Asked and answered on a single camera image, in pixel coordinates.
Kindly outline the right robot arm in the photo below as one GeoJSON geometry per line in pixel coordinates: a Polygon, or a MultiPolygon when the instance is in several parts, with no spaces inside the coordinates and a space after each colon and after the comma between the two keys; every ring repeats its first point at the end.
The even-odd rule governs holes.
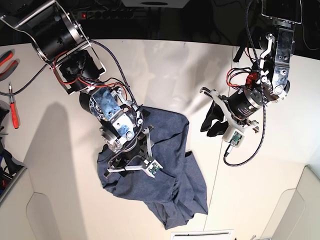
{"type": "Polygon", "coordinates": [[[68,94],[79,93],[82,108],[101,123],[111,151],[106,174],[161,167],[153,158],[150,129],[125,78],[102,80],[106,68],[72,13],[56,0],[3,0],[0,20],[26,34],[38,56],[68,94]]]}

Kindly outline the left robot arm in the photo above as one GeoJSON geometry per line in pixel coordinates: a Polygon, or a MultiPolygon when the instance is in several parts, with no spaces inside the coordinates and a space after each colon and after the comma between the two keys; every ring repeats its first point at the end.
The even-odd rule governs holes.
{"type": "Polygon", "coordinates": [[[212,104],[201,125],[201,132],[215,137],[233,132],[234,128],[259,127],[249,117],[265,111],[270,103],[287,97],[290,90],[290,58],[295,50],[294,32],[302,23],[302,3],[299,0],[263,0],[261,15],[272,20],[272,25],[262,31],[258,43],[262,50],[256,55],[254,34],[257,28],[249,26],[245,16],[247,45],[241,47],[233,61],[238,62],[242,53],[249,55],[251,66],[233,67],[226,74],[226,84],[234,89],[230,96],[201,91],[212,99],[212,104]]]}

